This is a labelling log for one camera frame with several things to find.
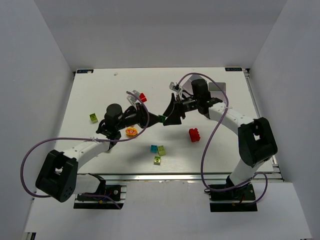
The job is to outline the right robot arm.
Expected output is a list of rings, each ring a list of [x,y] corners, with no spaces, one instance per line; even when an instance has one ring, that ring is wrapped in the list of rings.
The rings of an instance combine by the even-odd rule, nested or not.
[[[253,119],[227,105],[226,100],[213,97],[207,82],[196,79],[191,82],[192,94],[183,97],[184,88],[171,82],[173,91],[170,103],[164,112],[164,126],[180,125],[187,112],[198,111],[209,120],[223,125],[238,138],[240,160],[226,180],[226,189],[233,190],[247,184],[256,171],[278,151],[269,121]]]

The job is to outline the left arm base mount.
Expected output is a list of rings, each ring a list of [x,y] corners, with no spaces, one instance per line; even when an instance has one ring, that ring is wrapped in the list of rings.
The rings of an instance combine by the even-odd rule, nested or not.
[[[100,175],[85,174],[77,178],[74,209],[121,210],[127,187],[119,182],[108,182]]]

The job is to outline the dark green lego brick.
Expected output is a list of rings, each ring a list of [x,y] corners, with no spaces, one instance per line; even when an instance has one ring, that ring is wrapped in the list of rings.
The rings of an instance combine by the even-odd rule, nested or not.
[[[159,118],[161,123],[164,123],[165,120],[166,120],[166,116],[163,116],[163,115],[158,115],[158,118]]]

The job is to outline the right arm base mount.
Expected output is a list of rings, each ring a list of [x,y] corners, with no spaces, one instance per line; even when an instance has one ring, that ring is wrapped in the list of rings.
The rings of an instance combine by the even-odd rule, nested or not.
[[[212,213],[257,212],[255,191],[251,183],[228,190],[215,192],[208,188],[204,192],[209,196],[209,206]]]

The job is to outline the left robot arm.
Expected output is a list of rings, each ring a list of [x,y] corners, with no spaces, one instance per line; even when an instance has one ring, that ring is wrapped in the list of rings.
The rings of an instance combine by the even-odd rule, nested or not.
[[[138,125],[141,128],[163,123],[165,116],[155,115],[137,103],[127,110],[113,103],[106,108],[96,134],[64,151],[51,150],[40,169],[35,186],[63,203],[73,194],[95,199],[107,196],[106,181],[96,174],[79,174],[79,169],[101,153],[109,151],[121,138],[120,131]]]

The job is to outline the lime printed lego brick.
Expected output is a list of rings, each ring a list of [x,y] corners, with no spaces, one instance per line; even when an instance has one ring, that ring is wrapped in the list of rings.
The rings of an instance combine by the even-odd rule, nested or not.
[[[90,114],[89,117],[90,117],[90,121],[92,123],[97,123],[98,122],[98,118],[97,118],[95,113]]]

